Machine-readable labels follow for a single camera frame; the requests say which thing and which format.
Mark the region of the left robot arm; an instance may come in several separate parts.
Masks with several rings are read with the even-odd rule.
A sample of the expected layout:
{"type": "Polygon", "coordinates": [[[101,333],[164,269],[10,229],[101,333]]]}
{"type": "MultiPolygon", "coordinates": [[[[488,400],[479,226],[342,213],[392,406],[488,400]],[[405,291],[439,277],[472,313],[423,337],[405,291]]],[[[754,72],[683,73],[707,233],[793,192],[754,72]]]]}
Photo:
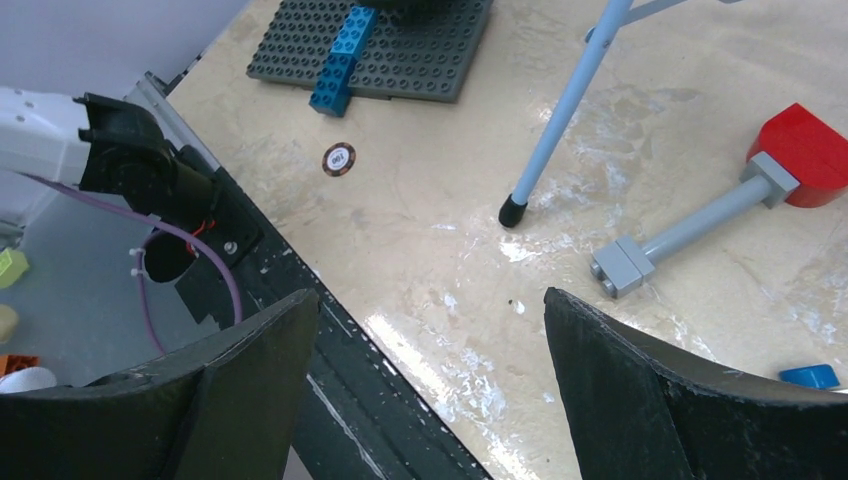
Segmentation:
{"type": "Polygon", "coordinates": [[[232,300],[244,308],[225,245],[248,246],[257,229],[237,219],[231,196],[199,170],[198,148],[176,146],[156,117],[127,101],[1,89],[1,168],[97,205],[94,194],[122,197],[115,213],[151,225],[135,252],[135,272],[164,283],[198,258],[211,261],[232,300]]]}

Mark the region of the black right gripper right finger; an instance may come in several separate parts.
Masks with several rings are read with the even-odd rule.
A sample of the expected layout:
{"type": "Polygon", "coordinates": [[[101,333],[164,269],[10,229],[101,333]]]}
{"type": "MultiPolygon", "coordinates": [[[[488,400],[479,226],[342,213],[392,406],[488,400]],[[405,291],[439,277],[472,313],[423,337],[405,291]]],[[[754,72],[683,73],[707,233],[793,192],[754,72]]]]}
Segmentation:
{"type": "Polygon", "coordinates": [[[586,479],[843,479],[847,398],[715,363],[558,288],[547,342],[586,479]]]}

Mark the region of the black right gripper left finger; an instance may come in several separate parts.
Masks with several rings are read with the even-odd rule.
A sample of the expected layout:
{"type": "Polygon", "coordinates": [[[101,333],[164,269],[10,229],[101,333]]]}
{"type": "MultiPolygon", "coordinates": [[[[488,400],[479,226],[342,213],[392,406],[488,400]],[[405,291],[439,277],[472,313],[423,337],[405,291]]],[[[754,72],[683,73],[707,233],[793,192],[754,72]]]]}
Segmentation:
{"type": "Polygon", "coordinates": [[[83,387],[1,398],[5,479],[280,479],[317,333],[299,290],[83,387]]]}

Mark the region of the light blue music stand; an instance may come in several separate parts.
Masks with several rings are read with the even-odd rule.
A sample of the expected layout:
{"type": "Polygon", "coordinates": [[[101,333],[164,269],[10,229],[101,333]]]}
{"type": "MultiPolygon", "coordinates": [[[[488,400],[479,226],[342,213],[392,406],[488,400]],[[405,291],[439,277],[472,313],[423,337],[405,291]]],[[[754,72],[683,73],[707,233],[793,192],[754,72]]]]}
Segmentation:
{"type": "Polygon", "coordinates": [[[679,3],[679,0],[655,0],[634,6],[632,0],[609,0],[607,2],[599,19],[585,35],[585,49],[553,109],[527,165],[516,186],[500,207],[498,221],[501,226],[513,228],[523,219],[532,192],[620,28],[679,3]]]}

